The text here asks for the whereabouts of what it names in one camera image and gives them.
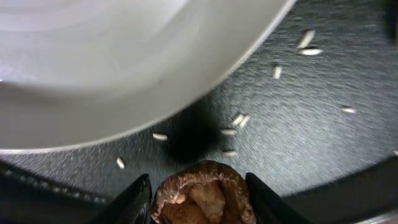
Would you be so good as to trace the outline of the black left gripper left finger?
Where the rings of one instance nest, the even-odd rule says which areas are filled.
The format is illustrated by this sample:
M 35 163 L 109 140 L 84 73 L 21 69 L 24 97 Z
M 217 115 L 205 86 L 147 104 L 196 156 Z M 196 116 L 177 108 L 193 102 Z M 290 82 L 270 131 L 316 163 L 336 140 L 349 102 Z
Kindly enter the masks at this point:
M 142 174 L 89 224 L 145 224 L 151 200 L 149 174 Z

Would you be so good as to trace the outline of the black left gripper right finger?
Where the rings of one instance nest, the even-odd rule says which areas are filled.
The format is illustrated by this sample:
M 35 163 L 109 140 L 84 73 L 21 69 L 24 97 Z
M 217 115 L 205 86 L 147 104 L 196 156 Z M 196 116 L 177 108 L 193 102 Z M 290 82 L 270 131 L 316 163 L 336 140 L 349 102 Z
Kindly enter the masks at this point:
M 246 173 L 245 182 L 257 223 L 311 224 L 255 174 Z

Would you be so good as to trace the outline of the brown mushroom piece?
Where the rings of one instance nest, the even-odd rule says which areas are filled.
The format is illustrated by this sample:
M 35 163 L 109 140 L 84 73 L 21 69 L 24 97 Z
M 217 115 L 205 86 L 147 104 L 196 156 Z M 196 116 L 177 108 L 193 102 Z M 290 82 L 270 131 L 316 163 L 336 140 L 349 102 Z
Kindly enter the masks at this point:
M 216 161 L 166 178 L 156 190 L 150 215 L 156 223 L 256 223 L 244 179 Z

